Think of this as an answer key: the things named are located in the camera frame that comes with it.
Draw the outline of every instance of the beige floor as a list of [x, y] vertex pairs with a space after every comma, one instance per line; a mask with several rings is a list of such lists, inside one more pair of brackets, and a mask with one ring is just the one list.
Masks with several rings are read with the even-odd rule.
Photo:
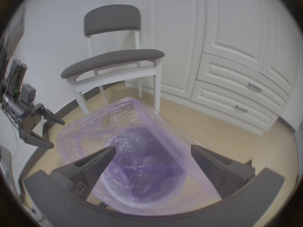
[[[126, 96], [139, 99], [138, 91], [125, 87], [124, 82], [110, 87], [105, 92], [109, 103]], [[153, 105], [153, 96], [143, 93], [140, 101]], [[101, 95], [98, 94], [88, 100], [88, 105], [91, 111], [103, 107]], [[257, 136], [225, 121], [165, 99], [161, 99], [160, 113], [207, 148], [243, 163], [252, 159], [256, 174], [264, 167], [269, 167], [285, 177], [278, 196], [256, 223], [256, 227], [264, 226], [289, 197], [297, 177], [297, 149], [292, 132], [280, 122], [276, 122], [263, 136]], [[57, 124], [49, 130], [50, 140], [55, 143], [59, 132], [83, 115], [79, 107], [67, 114], [63, 118], [65, 126]], [[29, 175], [40, 169], [50, 173], [54, 168], [62, 165], [55, 146], [44, 154]], [[93, 196], [90, 196], [89, 201], [95, 204], [99, 202]]]

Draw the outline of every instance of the white furniture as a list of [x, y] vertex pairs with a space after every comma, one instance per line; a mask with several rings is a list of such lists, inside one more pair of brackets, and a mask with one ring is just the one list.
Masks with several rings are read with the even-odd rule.
[[[161, 92], [161, 58], [162, 51], [153, 49], [140, 49], [141, 18], [139, 10], [130, 5], [108, 5], [96, 8], [85, 15], [84, 32], [88, 38], [90, 58], [67, 67], [61, 77], [67, 80], [76, 101], [85, 114], [89, 114], [89, 108], [81, 92], [99, 87], [101, 95], [108, 104], [103, 85], [138, 78], [139, 98], [142, 97], [141, 77], [154, 76], [154, 107], [160, 111]], [[102, 55], [94, 55], [91, 36], [112, 31], [132, 31], [135, 39], [135, 50], [112, 51]], [[141, 67], [141, 61], [153, 63], [150, 66]], [[137, 66], [121, 69], [121, 66], [129, 64]], [[98, 74], [98, 71], [108, 68], [117, 70]], [[83, 73], [93, 70], [94, 76], [77, 81]]]
[[[282, 114], [302, 66], [303, 43], [280, 0], [116, 3], [137, 6], [142, 46], [165, 52], [163, 98], [256, 134], [270, 129]], [[118, 41], [126, 44], [127, 33], [119, 34]], [[136, 83], [126, 85], [138, 88]], [[152, 88], [152, 80], [143, 78], [143, 91], [152, 93]]]

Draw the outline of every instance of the chair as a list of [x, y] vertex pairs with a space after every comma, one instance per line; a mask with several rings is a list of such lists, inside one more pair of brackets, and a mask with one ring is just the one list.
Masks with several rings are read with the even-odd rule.
[[[99, 87], [105, 103], [108, 104], [103, 85], [138, 78], [139, 98], [141, 98], [141, 77], [151, 75], [154, 76], [154, 107], [158, 112], [160, 111], [161, 58], [164, 57], [164, 53], [154, 49], [140, 49], [140, 29], [140, 12], [134, 6], [107, 5], [91, 10], [85, 15], [84, 33], [88, 39], [90, 58], [67, 67], [61, 73], [61, 77], [67, 80], [76, 101], [85, 114], [89, 114], [89, 109], [81, 92]], [[92, 35], [125, 30], [134, 30], [136, 49], [94, 55]], [[150, 61], [153, 65], [141, 66], [141, 61]], [[100, 70], [128, 64], [137, 64], [137, 67], [98, 74]], [[91, 70], [94, 72], [93, 77], [76, 81], [80, 75]]]

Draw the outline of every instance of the drawer handle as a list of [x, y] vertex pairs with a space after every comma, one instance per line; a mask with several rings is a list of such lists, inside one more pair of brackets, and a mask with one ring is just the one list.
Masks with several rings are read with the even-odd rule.
[[240, 113], [247, 113], [248, 112], [248, 109], [240, 108], [238, 105], [236, 105], [235, 110], [237, 112], [240, 112]]
[[248, 88], [250, 91], [255, 92], [255, 93], [260, 93], [260, 92], [262, 91], [261, 88], [255, 86], [255, 85], [253, 85], [253, 84], [251, 84], [251, 83], [248, 83], [247, 88]]

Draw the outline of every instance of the wooden floor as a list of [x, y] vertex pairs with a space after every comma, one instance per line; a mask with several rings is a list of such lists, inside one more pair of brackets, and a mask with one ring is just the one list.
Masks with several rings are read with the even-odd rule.
[[[106, 89], [105, 93], [109, 103], [126, 96], [139, 99], [138, 91], [126, 87], [124, 82]], [[153, 96], [150, 94], [143, 92], [143, 97], [139, 100], [153, 105]], [[91, 111], [105, 106], [100, 94], [89, 99], [88, 105]], [[263, 136], [258, 136], [165, 99], [161, 99], [160, 113], [210, 150], [243, 163], [252, 159], [256, 174], [264, 167], [269, 167], [285, 177], [285, 182], [275, 201], [255, 226], [264, 226], [285, 203], [296, 183], [298, 162], [293, 133], [282, 123], [276, 122]], [[83, 115], [79, 107], [71, 111], [63, 118], [65, 126], [56, 124], [49, 130], [49, 139], [55, 143], [59, 132]], [[55, 145], [54, 149], [47, 151], [36, 163], [29, 175], [40, 169], [50, 173], [54, 168], [62, 165]], [[96, 199], [92, 196], [89, 201], [95, 202]]]

